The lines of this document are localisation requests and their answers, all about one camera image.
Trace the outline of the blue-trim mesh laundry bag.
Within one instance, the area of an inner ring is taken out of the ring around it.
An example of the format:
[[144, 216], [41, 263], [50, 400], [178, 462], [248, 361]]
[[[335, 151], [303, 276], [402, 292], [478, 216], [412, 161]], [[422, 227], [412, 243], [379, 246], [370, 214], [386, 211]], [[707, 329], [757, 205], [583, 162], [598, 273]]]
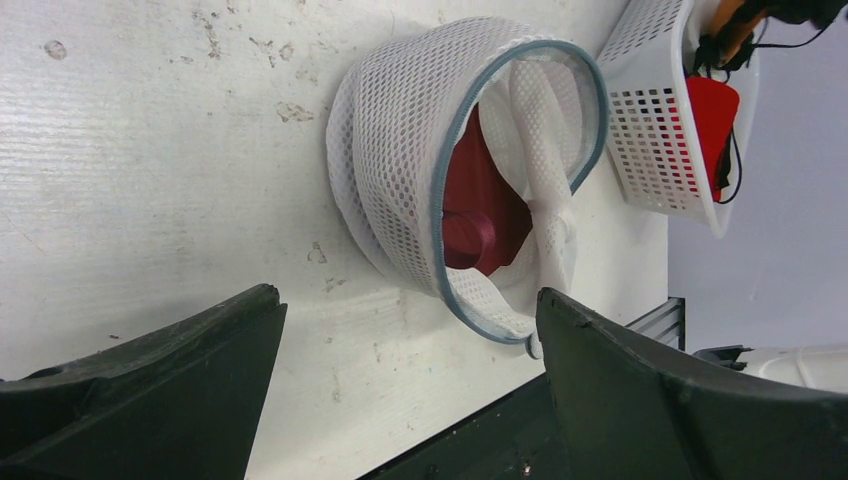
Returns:
[[[442, 240], [448, 166], [474, 107], [498, 171], [532, 218], [513, 263], [490, 276], [448, 267]], [[602, 155], [608, 109], [595, 59], [539, 27], [471, 17], [396, 38], [356, 62], [336, 93], [326, 130], [332, 193], [383, 275], [538, 359], [534, 298], [571, 287], [573, 195]]]

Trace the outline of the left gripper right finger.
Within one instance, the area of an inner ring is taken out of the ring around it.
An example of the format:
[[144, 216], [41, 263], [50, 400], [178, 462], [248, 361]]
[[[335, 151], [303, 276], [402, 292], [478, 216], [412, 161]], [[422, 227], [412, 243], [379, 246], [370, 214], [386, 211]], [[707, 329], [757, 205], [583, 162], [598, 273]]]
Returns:
[[575, 479], [843, 479], [847, 397], [673, 349], [554, 289], [537, 331]]

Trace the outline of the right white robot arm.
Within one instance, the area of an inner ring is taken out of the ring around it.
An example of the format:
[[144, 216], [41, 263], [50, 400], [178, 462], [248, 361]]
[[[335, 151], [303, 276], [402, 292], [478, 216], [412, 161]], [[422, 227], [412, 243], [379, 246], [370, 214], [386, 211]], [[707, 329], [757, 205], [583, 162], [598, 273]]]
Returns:
[[693, 353], [746, 375], [837, 393], [847, 393], [847, 344], [803, 347], [731, 345]]

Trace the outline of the maroon satin bra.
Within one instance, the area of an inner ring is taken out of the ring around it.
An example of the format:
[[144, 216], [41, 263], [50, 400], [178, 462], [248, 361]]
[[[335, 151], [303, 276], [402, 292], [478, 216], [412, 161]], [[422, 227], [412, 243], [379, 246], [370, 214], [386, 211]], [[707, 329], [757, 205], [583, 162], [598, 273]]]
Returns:
[[453, 149], [443, 199], [446, 265], [485, 276], [509, 266], [532, 230], [526, 202], [498, 171], [474, 107]]

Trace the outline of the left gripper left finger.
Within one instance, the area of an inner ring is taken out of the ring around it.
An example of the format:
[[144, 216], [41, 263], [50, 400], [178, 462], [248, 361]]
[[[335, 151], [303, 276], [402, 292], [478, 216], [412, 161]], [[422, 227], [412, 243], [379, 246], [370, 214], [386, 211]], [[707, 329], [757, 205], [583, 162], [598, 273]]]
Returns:
[[241, 479], [287, 307], [269, 284], [1, 385], [5, 479]]

